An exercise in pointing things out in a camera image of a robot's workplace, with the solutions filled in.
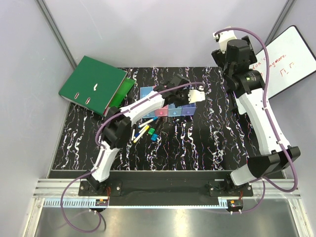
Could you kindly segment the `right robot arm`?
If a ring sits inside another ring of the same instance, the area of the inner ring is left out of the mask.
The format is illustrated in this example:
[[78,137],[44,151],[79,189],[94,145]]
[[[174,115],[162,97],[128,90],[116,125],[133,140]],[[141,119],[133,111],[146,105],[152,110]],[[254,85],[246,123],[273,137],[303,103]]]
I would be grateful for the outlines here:
[[220,48],[212,57],[221,68],[223,78],[238,105],[242,105],[257,136],[260,155],[248,159],[247,164],[230,173],[230,180],[224,183],[228,195],[235,196],[242,185],[267,175],[293,168],[293,162],[301,152],[290,145],[282,133],[276,118],[270,112],[268,99],[264,95],[265,82],[259,71],[250,69],[257,59],[249,37],[237,39],[234,34],[215,34]]

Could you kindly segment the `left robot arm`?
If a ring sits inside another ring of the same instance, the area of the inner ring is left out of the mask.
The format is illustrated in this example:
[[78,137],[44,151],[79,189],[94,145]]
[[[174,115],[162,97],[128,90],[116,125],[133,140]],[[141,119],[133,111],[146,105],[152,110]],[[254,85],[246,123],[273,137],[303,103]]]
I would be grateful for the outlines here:
[[189,83],[188,79],[177,74],[133,104],[108,109],[106,121],[96,134],[96,142],[100,146],[99,155],[91,174],[86,178],[89,189],[95,195],[100,196],[106,191],[105,180],[110,176],[118,151],[130,141],[132,126],[145,115],[169,104],[188,104]]

